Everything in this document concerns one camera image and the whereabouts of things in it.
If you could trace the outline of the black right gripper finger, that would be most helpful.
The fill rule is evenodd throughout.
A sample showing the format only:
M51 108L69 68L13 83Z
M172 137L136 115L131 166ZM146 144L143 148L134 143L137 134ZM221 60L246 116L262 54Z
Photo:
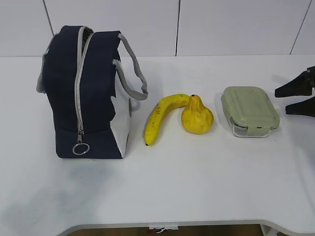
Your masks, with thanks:
M289 83L275 89L275 97L310 96L315 87L315 67L309 67Z
M287 115L315 116L315 97L287 105L285 113Z

